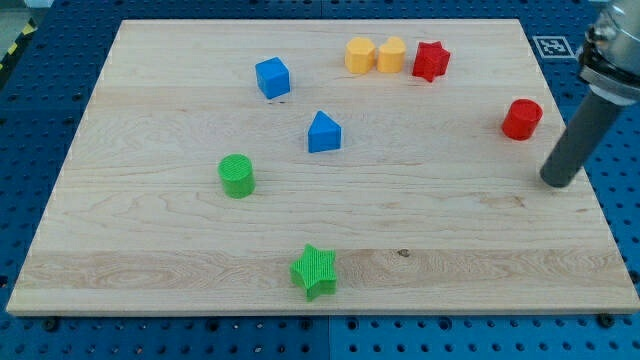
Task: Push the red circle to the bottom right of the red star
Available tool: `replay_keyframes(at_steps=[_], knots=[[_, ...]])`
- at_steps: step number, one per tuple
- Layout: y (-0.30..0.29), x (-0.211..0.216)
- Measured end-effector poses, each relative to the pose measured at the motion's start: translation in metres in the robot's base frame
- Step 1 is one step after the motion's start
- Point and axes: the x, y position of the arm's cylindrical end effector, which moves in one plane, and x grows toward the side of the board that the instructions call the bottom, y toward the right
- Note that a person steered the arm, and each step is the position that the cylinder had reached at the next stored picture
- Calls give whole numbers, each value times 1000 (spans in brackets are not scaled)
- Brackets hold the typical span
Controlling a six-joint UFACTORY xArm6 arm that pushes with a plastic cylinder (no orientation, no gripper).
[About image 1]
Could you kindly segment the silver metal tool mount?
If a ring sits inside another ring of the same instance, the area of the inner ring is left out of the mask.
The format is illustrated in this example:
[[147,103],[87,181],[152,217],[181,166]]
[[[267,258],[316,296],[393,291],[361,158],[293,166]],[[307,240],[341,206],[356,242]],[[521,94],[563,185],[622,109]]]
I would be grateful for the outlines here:
[[598,1],[598,17],[578,54],[579,77],[619,105],[639,101],[639,0]]

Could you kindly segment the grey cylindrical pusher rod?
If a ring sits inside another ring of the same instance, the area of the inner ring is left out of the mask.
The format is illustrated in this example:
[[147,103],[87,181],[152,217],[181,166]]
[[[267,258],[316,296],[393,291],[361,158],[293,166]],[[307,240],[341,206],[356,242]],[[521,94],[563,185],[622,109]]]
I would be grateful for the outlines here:
[[568,186],[624,107],[623,97],[591,85],[541,167],[541,179],[552,187]]

